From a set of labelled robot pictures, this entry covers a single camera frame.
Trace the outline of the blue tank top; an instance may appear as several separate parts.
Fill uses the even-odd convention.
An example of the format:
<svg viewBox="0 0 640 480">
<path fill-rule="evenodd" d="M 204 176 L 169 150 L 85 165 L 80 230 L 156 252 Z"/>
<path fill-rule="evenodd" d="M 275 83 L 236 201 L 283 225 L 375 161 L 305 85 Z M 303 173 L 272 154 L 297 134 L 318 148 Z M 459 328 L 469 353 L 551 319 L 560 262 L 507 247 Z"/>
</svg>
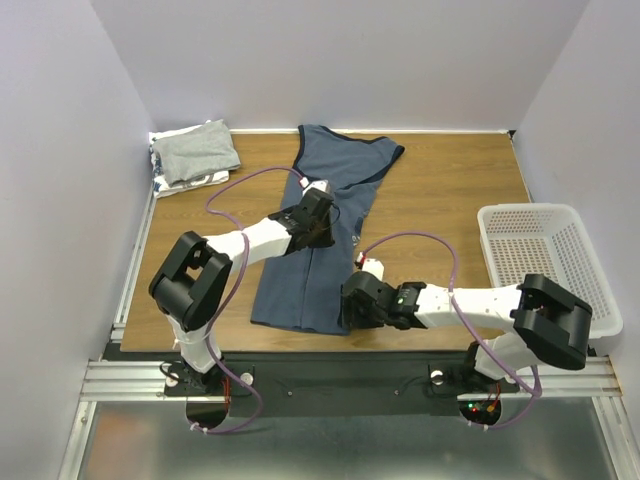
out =
<svg viewBox="0 0 640 480">
<path fill-rule="evenodd" d="M 264 262 L 250 321 L 271 328 L 346 335 L 340 325 L 341 286 L 353 272 L 353 254 L 377 190 L 405 147 L 381 136 L 372 140 L 301 125 L 292 168 L 310 180 L 326 180 L 337 207 L 331 211 L 334 245 Z"/>
</svg>

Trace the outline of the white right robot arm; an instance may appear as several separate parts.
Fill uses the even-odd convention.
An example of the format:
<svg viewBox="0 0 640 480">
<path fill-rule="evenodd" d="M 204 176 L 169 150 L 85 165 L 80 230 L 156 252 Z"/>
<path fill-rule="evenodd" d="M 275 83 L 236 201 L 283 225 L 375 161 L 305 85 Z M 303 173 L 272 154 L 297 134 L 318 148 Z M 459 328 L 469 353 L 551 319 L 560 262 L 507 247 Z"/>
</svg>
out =
<svg viewBox="0 0 640 480">
<path fill-rule="evenodd" d="M 500 331 L 491 340 L 475 339 L 467 351 L 460 378 L 472 390 L 526 367 L 583 369 L 591 321 L 586 301 L 541 274 L 528 274 L 517 285 L 468 289 L 424 282 L 393 287 L 358 271 L 341 288 L 341 324 L 347 330 L 461 325 L 472 335 L 481 328 Z"/>
</svg>

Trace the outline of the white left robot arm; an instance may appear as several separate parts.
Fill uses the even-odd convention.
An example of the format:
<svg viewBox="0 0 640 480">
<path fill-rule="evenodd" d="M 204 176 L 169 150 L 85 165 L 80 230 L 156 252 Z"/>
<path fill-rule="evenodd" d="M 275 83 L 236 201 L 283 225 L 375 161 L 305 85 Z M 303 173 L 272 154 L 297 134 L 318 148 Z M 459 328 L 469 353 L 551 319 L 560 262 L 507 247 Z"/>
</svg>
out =
<svg viewBox="0 0 640 480">
<path fill-rule="evenodd" d="M 213 324 L 238 290 L 248 266 L 307 248 L 334 244 L 334 200 L 328 182 L 313 181 L 298 204 L 249 227 L 203 237 L 182 234 L 149 286 L 167 317 L 180 349 L 186 381 L 199 393 L 215 392 L 222 382 L 222 359 Z"/>
</svg>

